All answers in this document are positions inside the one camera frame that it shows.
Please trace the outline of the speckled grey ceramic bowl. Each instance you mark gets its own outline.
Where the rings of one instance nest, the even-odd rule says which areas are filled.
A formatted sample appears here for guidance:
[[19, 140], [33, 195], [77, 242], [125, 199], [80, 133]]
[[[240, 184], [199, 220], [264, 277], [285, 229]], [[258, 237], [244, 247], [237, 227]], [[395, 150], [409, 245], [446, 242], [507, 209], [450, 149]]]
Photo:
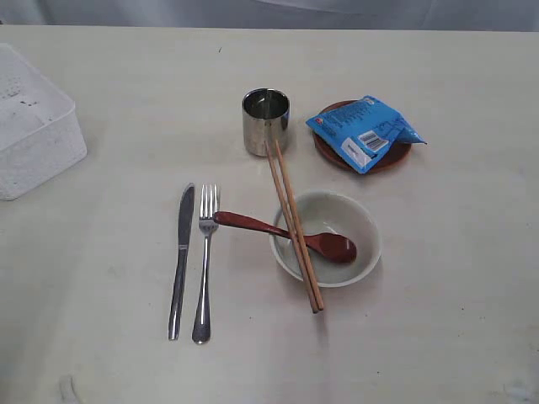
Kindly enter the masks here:
[[351, 263], [334, 263], [311, 250], [318, 285], [338, 288], [365, 278], [382, 255], [382, 238], [371, 213], [359, 202], [331, 191], [315, 190], [296, 197], [296, 206], [307, 236], [323, 232], [347, 237], [356, 246]]

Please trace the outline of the brown wooden spoon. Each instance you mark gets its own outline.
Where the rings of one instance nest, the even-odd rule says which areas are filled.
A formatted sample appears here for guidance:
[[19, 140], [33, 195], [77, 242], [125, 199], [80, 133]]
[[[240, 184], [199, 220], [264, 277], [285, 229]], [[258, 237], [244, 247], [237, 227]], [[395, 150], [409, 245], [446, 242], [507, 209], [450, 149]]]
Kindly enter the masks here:
[[[250, 216], [239, 215], [229, 211], [217, 211], [213, 215], [214, 222], [224, 226], [261, 231], [273, 236], [291, 239], [291, 234], [279, 227], [259, 221]], [[307, 247], [333, 263], [352, 263], [357, 257], [355, 244], [347, 237], [330, 232], [304, 236]]]

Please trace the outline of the silver table knife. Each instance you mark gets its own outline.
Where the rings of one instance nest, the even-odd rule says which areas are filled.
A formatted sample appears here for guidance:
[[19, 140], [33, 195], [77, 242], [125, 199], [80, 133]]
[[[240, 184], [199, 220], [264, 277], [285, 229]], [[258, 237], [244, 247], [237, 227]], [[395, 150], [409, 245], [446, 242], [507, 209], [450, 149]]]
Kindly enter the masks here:
[[182, 313], [184, 280], [189, 252], [189, 240], [195, 204], [195, 185], [189, 183], [182, 194], [179, 203], [177, 265], [173, 282], [173, 293], [168, 319], [168, 340], [174, 341], [179, 337], [180, 319]]

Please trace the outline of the blue snack packet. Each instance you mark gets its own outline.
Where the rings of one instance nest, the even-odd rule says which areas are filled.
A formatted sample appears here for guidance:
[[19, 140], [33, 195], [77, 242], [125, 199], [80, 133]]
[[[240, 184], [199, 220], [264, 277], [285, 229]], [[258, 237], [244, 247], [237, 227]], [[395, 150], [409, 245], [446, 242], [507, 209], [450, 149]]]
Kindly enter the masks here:
[[307, 125], [359, 174], [370, 172], [396, 144], [425, 143], [400, 112], [371, 95], [317, 114]]

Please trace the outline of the brown wooden chopsticks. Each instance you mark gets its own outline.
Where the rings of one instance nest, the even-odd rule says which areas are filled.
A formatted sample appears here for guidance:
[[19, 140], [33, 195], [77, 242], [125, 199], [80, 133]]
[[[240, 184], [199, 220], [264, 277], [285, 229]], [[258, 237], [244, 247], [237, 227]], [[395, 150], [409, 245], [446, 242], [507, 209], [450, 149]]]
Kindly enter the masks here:
[[309, 302], [310, 302], [310, 305], [311, 305], [311, 308], [312, 308], [312, 312], [313, 313], [318, 313], [320, 311], [320, 308], [319, 308], [319, 305], [317, 303], [317, 300], [316, 300], [316, 297], [315, 297], [315, 294], [314, 294], [314, 290], [313, 290], [313, 287], [311, 285], [311, 281], [310, 281], [308, 273], [307, 273], [306, 263], [305, 263], [303, 253], [302, 253], [301, 248], [300, 248], [299, 241], [297, 239], [297, 235], [295, 234], [295, 227], [294, 227], [293, 219], [291, 217], [289, 206], [288, 206], [288, 203], [287, 203], [287, 200], [286, 200], [286, 197], [285, 197], [285, 192], [283, 191], [283, 189], [281, 187], [281, 181], [279, 180], [279, 176], [278, 176], [278, 173], [276, 171], [276, 166], [275, 166], [275, 163], [274, 163], [274, 159], [270, 154], [270, 149], [268, 148], [267, 143], [264, 143], [264, 149], [266, 151], [266, 156], [267, 156], [267, 160], [268, 160], [268, 163], [269, 163], [271, 175], [272, 175], [272, 178], [273, 178], [273, 181], [274, 181], [275, 190], [276, 190], [278, 199], [280, 201], [281, 213], [282, 213], [282, 215], [283, 215], [283, 217], [285, 219], [288, 233], [291, 236], [291, 243], [292, 243], [292, 246], [293, 246], [294, 251], [295, 251], [296, 261], [298, 262], [299, 268], [300, 268], [301, 273], [302, 273], [302, 281], [303, 281], [303, 284], [306, 287], [307, 296], [308, 296], [308, 299], [309, 299]]

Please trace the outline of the brown plate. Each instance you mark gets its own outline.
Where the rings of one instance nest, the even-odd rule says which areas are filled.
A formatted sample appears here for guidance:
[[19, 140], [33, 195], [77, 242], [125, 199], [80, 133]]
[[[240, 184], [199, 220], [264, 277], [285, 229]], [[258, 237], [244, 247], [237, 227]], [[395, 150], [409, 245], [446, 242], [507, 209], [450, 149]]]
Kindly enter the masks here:
[[[352, 104], [354, 100], [345, 100], [333, 103], [321, 110], [321, 113], [328, 112], [333, 109], [344, 107], [347, 104]], [[328, 162], [335, 167], [340, 168], [346, 172], [357, 172], [341, 157], [339, 156], [317, 133], [311, 130], [314, 146], [318, 153], [325, 158]], [[381, 159], [368, 174], [374, 174], [391, 169], [403, 161], [409, 154], [412, 148], [412, 144], [408, 143], [394, 143], [389, 149], [387, 154]]]

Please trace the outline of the silver fork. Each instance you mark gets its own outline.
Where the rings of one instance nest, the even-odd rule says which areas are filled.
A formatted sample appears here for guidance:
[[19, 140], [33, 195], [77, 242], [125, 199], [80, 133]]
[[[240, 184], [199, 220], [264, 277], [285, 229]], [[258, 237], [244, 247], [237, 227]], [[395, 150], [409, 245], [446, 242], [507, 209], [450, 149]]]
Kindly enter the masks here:
[[209, 293], [209, 269], [211, 255], [211, 238], [218, 228], [214, 215], [219, 210], [220, 196], [216, 184], [204, 184], [201, 190], [199, 229], [204, 236], [202, 273], [200, 280], [200, 293], [195, 313], [192, 340], [196, 344], [203, 344], [211, 338], [211, 311]]

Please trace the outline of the white perforated plastic basket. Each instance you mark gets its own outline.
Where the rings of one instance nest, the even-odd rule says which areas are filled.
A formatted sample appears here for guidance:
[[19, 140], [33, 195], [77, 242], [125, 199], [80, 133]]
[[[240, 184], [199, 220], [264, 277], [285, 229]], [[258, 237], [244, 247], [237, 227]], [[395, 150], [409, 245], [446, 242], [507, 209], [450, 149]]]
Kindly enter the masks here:
[[17, 199], [87, 156], [76, 104], [1, 44], [1, 199]]

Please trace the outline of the steel cup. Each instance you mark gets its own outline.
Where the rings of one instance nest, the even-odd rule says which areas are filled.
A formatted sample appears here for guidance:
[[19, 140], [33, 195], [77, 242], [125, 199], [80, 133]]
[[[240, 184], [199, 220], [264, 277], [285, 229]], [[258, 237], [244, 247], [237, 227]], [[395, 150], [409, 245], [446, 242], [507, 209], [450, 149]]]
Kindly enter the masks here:
[[288, 124], [291, 103], [288, 97], [273, 88], [257, 88], [242, 100], [243, 144], [257, 157], [266, 157], [268, 146], [275, 151], [275, 143], [282, 152], [289, 145]]

